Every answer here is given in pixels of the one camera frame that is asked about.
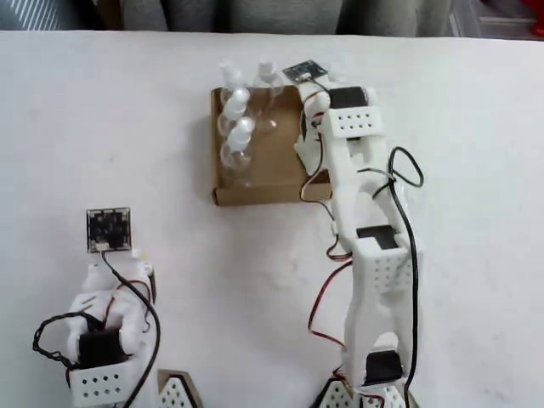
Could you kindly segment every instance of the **white table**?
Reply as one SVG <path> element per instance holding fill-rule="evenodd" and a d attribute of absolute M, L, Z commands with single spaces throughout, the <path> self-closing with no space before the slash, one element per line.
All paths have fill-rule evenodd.
<path fill-rule="evenodd" d="M 160 367 L 190 371 L 206 407 L 318 394 L 339 362 L 305 326 L 335 266 L 326 216 L 223 209 L 209 194 L 217 64 L 253 73 L 261 54 L 333 61 L 375 87 L 389 143 L 426 173 L 407 190 L 427 246 L 420 404 L 530 406 L 544 391 L 544 44 L 149 32 L 0 33 L 3 404 L 70 406 L 62 366 L 32 353 L 32 335 L 86 274 L 85 210 L 115 206 L 132 208 L 156 266 Z M 350 281 L 334 282 L 317 320 L 338 336 Z M 46 338 L 61 346 L 65 329 Z"/>

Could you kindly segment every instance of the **black circuit board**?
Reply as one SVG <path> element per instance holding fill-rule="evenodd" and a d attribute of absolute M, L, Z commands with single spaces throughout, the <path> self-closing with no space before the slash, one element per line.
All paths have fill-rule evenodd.
<path fill-rule="evenodd" d="M 310 78 L 315 79 L 323 77 L 327 72 L 328 71 L 325 68 L 311 59 L 283 70 L 286 77 L 295 83 L 308 81 Z"/>
<path fill-rule="evenodd" d="M 132 248 L 130 208 L 87 210 L 87 250 L 98 252 L 96 244 L 107 242 L 109 251 Z"/>

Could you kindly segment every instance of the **white plastic part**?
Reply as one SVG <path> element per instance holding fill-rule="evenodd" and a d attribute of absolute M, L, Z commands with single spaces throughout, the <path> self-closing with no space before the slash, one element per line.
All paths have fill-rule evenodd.
<path fill-rule="evenodd" d="M 222 114 L 231 121 L 237 121 L 244 116 L 249 101 L 249 91 L 245 88 L 237 88 L 227 101 Z"/>
<path fill-rule="evenodd" d="M 140 258 L 138 252 L 110 252 L 110 262 L 122 275 L 130 281 L 142 281 L 144 284 L 134 284 L 145 296 L 148 296 L 147 288 L 151 288 L 150 274 L 153 271 L 152 265 Z M 147 324 L 145 323 L 146 307 L 128 288 L 119 287 L 119 281 L 114 277 L 109 267 L 107 267 L 99 255 L 96 263 L 91 263 L 88 269 L 88 278 L 85 280 L 84 287 L 104 287 L 110 282 L 108 289 L 84 292 L 77 295 L 70 306 L 69 311 L 85 311 L 98 320 L 104 320 L 105 313 L 110 300 L 114 301 L 110 305 L 106 327 L 120 326 L 121 328 L 121 346 L 126 354 L 133 354 L 139 350 L 145 340 L 142 332 Z M 79 337 L 88 331 L 87 322 L 82 317 L 74 317 L 66 320 L 70 329 L 66 342 L 67 356 L 72 362 L 79 360 L 78 343 Z"/>
<path fill-rule="evenodd" d="M 171 377 L 159 395 L 159 408 L 193 408 L 187 390 L 179 378 Z"/>
<path fill-rule="evenodd" d="M 328 82 L 325 78 L 320 78 L 320 83 L 328 89 L 346 86 Z M 312 98 L 310 95 L 319 91 L 319 87 L 312 82 L 304 82 L 298 90 L 307 111 L 315 103 L 312 99 L 318 99 L 318 96 Z M 388 149 L 382 118 L 376 106 L 376 93 L 372 89 L 364 91 L 369 106 L 339 110 L 328 108 L 317 121 L 317 126 L 322 135 L 324 163 L 331 180 L 331 209 L 336 230 L 343 249 L 353 253 L 354 290 L 344 324 L 346 348 L 343 351 L 343 369 L 346 378 L 349 384 L 360 388 L 366 381 L 366 358 L 378 350 L 394 349 L 403 367 L 403 377 L 395 382 L 360 388 L 372 391 L 402 383 L 411 368 L 413 274 L 405 225 L 389 189 L 382 190 L 373 203 L 396 231 L 394 239 L 398 247 L 382 249 L 374 238 L 358 237 L 358 228 L 377 225 L 358 224 L 357 212 L 367 211 L 357 207 L 358 196 L 372 196 L 388 182 Z M 312 120 L 308 118 L 308 130 Z M 320 150 L 315 148 L 314 138 L 315 134 L 307 133 L 306 139 L 302 141 L 299 138 L 295 146 L 307 171 L 310 168 L 315 170 L 315 163 L 319 160 Z M 368 167 L 382 173 L 358 173 L 358 170 Z M 405 207 L 400 189 L 397 191 L 400 203 Z M 416 246 L 421 271 L 423 250 L 418 239 Z M 396 344 L 389 344 L 389 348 L 382 344 L 378 348 L 378 338 L 389 332 L 396 336 Z"/>
<path fill-rule="evenodd" d="M 405 408 L 405 402 L 396 387 L 381 388 L 373 394 L 384 398 L 384 408 Z M 346 389 L 342 381 L 331 381 L 323 399 L 320 402 L 320 408 L 380 408 L 378 398 L 363 397 L 355 393 L 353 396 Z"/>
<path fill-rule="evenodd" d="M 114 365 L 70 372 L 72 404 L 75 407 L 122 403 L 133 392 L 149 362 L 152 346 L 145 344 L 129 360 Z M 150 372 L 133 408 L 153 408 L 157 404 L 156 369 Z"/>
<path fill-rule="evenodd" d="M 70 372 L 72 403 L 79 407 L 124 401 L 134 389 L 139 374 L 138 359 L 87 370 L 73 370 Z"/>
<path fill-rule="evenodd" d="M 263 82 L 266 82 L 269 85 L 273 84 L 279 77 L 278 67 L 275 62 L 268 59 L 262 59 L 258 63 L 258 76 Z"/>
<path fill-rule="evenodd" d="M 244 76 L 237 66 L 231 61 L 224 61 L 219 64 L 219 67 L 223 72 L 223 80 L 228 89 L 234 91 L 236 88 L 244 88 Z"/>
<path fill-rule="evenodd" d="M 252 140 L 253 129 L 255 129 L 255 121 L 249 117 L 242 117 L 227 138 L 226 143 L 230 150 L 244 150 Z"/>
<path fill-rule="evenodd" d="M 329 109 L 321 120 L 321 132 L 335 138 L 359 138 L 383 134 L 382 116 L 376 106 Z"/>

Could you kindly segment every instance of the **clear plastic bottle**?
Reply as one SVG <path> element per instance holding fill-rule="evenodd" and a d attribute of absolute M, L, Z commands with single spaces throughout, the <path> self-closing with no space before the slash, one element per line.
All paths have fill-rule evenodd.
<path fill-rule="evenodd" d="M 255 121 L 249 117 L 242 117 L 229 137 L 223 142 L 221 163 L 224 169 L 225 185 L 251 185 L 251 165 L 253 149 L 250 145 Z"/>
<path fill-rule="evenodd" d="M 245 88 L 238 88 L 230 96 L 224 105 L 221 115 L 218 117 L 218 131 L 223 139 L 229 136 L 230 131 L 234 129 L 238 120 L 240 120 L 247 111 L 247 102 L 249 101 L 249 91 Z"/>
<path fill-rule="evenodd" d="M 259 62 L 258 74 L 253 81 L 253 115 L 257 119 L 259 132 L 269 132 L 277 128 L 274 102 L 283 89 L 284 84 L 276 64 L 268 60 Z"/>
<path fill-rule="evenodd" d="M 227 101 L 230 99 L 230 96 L 237 88 L 246 88 L 244 83 L 244 77 L 232 62 L 225 61 L 219 64 L 221 71 L 223 72 L 224 87 L 221 88 L 221 105 L 225 106 Z"/>

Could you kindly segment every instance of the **cardboard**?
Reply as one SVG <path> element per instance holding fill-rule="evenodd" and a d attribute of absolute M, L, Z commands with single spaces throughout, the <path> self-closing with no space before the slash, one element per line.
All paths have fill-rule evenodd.
<path fill-rule="evenodd" d="M 300 201 L 300 188 L 307 180 L 303 164 L 293 146 L 300 134 L 300 112 L 302 104 L 298 91 L 293 86 L 285 88 L 275 101 L 272 116 L 278 127 L 269 133 L 260 133 L 258 128 L 252 136 L 254 157 L 251 171 L 251 185 L 248 187 L 224 182 L 223 166 L 219 150 L 223 142 L 217 129 L 221 113 L 219 99 L 221 90 L 212 91 L 212 197 L 219 206 L 245 206 L 276 202 Z M 252 104 L 258 102 L 258 95 L 252 96 Z M 305 190 L 308 200 L 331 198 L 328 172 L 322 172 Z"/>

